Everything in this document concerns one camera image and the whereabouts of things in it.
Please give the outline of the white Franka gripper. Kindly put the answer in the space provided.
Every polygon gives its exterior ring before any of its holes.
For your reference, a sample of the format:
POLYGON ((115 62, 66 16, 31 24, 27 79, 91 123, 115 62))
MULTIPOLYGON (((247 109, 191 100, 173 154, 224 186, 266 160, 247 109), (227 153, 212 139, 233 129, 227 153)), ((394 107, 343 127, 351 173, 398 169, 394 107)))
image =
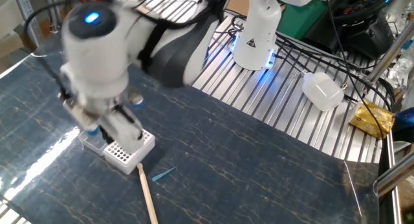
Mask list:
POLYGON ((127 153, 134 153, 144 145, 143 128, 130 110, 125 112, 134 120, 133 123, 119 111, 112 111, 99 117, 99 130, 107 144, 115 140, 127 153))

